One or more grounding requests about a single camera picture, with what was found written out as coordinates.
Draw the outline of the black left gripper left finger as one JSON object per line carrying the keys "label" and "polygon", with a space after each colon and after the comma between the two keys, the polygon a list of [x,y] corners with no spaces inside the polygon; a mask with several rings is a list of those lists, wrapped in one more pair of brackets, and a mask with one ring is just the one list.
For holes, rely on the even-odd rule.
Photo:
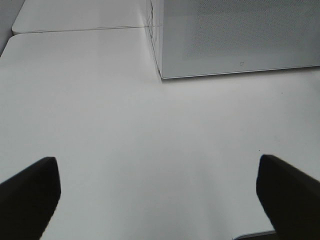
{"label": "black left gripper left finger", "polygon": [[44,157],[0,184],[0,238],[39,240],[61,197],[55,157]]}

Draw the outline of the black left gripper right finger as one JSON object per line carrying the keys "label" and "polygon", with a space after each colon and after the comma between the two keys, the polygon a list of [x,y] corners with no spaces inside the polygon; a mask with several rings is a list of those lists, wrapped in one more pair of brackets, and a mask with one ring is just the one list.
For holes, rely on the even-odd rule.
{"label": "black left gripper right finger", "polygon": [[256,194],[281,240],[320,238],[320,182],[270,154],[260,157]]}

